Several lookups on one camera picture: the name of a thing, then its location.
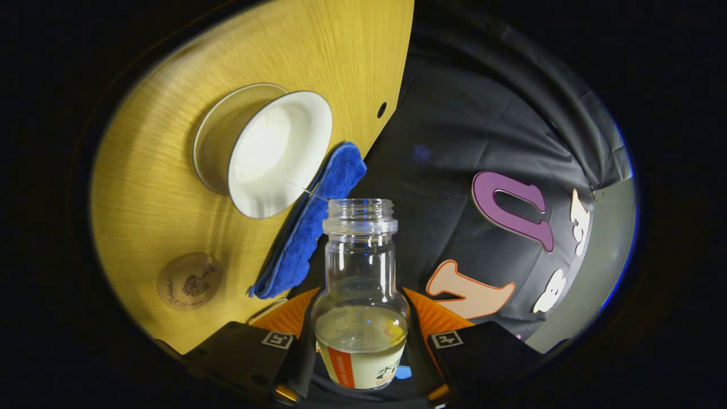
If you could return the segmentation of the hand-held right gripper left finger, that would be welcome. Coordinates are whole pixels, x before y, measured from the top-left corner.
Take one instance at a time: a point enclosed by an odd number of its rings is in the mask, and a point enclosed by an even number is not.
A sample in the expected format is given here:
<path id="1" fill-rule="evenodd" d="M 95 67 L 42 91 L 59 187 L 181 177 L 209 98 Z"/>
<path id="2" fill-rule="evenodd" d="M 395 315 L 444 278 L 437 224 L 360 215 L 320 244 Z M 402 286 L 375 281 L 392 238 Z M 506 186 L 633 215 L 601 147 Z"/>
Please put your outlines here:
<path id="1" fill-rule="evenodd" d="M 182 355 L 193 374 L 261 404 L 307 397 L 316 363 L 311 309 L 320 290 L 298 295 L 252 324 L 223 324 Z"/>

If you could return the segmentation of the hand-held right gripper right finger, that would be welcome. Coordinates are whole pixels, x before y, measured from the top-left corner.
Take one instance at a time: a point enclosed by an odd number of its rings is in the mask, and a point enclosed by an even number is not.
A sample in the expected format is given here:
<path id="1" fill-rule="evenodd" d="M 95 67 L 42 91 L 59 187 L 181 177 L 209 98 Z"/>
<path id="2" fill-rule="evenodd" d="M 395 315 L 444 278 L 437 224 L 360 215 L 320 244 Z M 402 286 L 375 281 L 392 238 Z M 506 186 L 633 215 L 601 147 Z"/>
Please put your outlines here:
<path id="1" fill-rule="evenodd" d="M 491 401 L 516 391 L 545 364 L 538 352 L 496 322 L 470 323 L 411 289 L 408 362 L 430 402 Z"/>

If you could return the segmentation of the clear water bottle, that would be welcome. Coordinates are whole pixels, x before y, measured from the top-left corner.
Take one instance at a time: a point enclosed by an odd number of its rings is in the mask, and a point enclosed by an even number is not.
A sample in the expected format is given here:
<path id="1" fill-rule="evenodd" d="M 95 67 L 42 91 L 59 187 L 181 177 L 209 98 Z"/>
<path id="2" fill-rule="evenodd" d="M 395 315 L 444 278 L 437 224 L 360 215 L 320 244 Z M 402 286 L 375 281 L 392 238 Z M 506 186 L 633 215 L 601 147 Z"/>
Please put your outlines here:
<path id="1" fill-rule="evenodd" d="M 323 222 L 325 288 L 311 309 L 329 377 L 344 389 L 392 382 L 410 328 L 396 286 L 398 221 L 389 199 L 333 199 Z"/>

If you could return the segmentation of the round cork coaster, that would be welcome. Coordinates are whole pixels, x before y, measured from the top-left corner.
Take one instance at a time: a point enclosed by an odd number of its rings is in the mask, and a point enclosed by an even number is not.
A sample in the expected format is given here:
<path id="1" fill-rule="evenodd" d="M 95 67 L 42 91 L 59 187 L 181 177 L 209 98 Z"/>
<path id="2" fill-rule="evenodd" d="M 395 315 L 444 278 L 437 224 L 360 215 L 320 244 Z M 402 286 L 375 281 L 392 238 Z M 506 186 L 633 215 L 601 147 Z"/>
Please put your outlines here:
<path id="1" fill-rule="evenodd" d="M 176 311 L 198 309 L 216 295 L 222 278 L 220 263 L 210 254 L 184 254 L 161 270 L 157 279 L 158 297 Z"/>

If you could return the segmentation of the cream teacup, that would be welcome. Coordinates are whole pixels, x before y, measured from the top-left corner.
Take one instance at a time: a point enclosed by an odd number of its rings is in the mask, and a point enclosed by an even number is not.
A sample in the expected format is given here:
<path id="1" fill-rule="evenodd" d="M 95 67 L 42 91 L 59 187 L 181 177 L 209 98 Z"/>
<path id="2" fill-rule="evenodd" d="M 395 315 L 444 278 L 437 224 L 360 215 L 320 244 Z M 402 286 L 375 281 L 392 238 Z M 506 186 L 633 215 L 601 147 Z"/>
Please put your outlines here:
<path id="1" fill-rule="evenodd" d="M 244 216 L 282 213 L 311 186 L 332 135 L 330 104 L 314 91 L 266 103 L 239 133 L 227 171 L 229 197 Z"/>

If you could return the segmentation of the blue towel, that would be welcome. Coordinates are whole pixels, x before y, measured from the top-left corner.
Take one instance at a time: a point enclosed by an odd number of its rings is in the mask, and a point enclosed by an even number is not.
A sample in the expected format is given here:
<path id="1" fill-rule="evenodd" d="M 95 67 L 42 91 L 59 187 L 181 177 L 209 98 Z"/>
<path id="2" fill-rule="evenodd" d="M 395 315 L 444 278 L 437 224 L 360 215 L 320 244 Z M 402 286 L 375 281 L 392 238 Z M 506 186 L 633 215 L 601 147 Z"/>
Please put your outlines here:
<path id="1" fill-rule="evenodd" d="M 303 197 L 294 205 L 258 280 L 247 290 L 250 298 L 274 298 L 298 286 L 307 276 L 331 199 L 345 199 L 365 176 L 359 148 L 343 142 L 324 160 L 307 188 L 289 182 Z"/>

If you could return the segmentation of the black backdrop cloth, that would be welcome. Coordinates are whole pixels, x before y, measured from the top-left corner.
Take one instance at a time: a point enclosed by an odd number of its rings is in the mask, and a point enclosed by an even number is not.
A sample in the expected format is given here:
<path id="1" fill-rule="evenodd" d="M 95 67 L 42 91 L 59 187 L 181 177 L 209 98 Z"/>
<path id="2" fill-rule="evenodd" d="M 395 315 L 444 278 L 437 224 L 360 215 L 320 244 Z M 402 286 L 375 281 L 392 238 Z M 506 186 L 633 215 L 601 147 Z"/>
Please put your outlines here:
<path id="1" fill-rule="evenodd" d="M 563 359 L 633 241 L 633 167 L 602 101 L 490 16 L 418 11 L 402 90 L 354 197 L 393 201 L 396 282 L 472 329 L 444 350 L 471 393 Z"/>

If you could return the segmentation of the cream saucer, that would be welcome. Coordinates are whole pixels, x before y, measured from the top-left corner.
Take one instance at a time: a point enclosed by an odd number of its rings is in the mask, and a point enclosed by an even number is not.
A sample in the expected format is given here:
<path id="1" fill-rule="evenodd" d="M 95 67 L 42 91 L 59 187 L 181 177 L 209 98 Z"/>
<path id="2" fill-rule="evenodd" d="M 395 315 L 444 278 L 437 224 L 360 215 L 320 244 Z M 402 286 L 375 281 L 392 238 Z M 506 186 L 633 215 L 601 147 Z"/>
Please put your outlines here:
<path id="1" fill-rule="evenodd" d="M 246 85 L 231 91 L 208 109 L 192 142 L 192 163 L 198 179 L 210 191 L 229 196 L 231 154 L 253 116 L 288 91 L 273 83 Z"/>

